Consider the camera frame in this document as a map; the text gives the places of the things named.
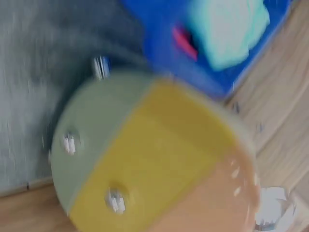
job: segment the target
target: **toy ball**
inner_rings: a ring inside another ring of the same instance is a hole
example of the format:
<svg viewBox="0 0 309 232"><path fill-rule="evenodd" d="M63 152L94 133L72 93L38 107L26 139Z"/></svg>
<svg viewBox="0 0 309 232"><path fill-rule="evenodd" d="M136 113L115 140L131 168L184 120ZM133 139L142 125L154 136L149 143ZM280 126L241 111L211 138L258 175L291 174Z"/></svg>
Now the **toy ball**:
<svg viewBox="0 0 309 232"><path fill-rule="evenodd" d="M247 232L260 198L248 138L193 89L114 70L64 110L54 184L81 232Z"/></svg>

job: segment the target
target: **wooden floor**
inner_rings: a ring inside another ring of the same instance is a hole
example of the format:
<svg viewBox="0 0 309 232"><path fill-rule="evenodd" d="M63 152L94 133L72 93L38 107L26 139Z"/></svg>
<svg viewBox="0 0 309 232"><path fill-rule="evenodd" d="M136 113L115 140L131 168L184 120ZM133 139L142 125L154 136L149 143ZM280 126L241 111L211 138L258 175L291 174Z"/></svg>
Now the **wooden floor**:
<svg viewBox="0 0 309 232"><path fill-rule="evenodd" d="M309 224L309 1L302 0L227 107L257 146L263 186L296 195L294 232ZM74 232L52 186L0 199L1 232Z"/></svg>

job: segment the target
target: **metal screw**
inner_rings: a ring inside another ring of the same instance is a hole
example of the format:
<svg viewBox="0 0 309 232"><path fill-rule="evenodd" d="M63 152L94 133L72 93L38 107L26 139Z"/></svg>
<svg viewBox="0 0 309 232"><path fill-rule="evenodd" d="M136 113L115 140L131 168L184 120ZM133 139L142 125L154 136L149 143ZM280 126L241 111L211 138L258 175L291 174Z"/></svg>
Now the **metal screw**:
<svg viewBox="0 0 309 232"><path fill-rule="evenodd" d="M108 190L105 203L117 214L123 214L126 210L125 200L117 189Z"/></svg>
<svg viewBox="0 0 309 232"><path fill-rule="evenodd" d="M72 133L67 133L63 136L63 146L67 153L74 155L76 152L75 138Z"/></svg>

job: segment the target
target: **teal cloth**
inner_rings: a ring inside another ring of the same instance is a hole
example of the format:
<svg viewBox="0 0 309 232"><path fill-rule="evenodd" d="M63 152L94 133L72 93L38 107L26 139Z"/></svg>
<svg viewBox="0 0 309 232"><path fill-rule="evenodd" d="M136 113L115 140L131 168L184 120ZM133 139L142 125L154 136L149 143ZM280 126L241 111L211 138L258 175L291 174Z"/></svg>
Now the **teal cloth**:
<svg viewBox="0 0 309 232"><path fill-rule="evenodd" d="M211 67L222 70L243 62L269 24L263 0L193 0L189 27Z"/></svg>

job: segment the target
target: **white object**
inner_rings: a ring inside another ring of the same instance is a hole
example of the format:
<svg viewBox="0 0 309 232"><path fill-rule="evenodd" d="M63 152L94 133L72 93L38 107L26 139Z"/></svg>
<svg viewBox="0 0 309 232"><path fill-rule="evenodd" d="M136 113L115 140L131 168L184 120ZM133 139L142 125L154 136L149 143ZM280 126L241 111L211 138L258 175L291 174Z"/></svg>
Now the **white object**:
<svg viewBox="0 0 309 232"><path fill-rule="evenodd" d="M255 214L255 231L285 232L296 215L296 203L284 188L262 188L260 210Z"/></svg>

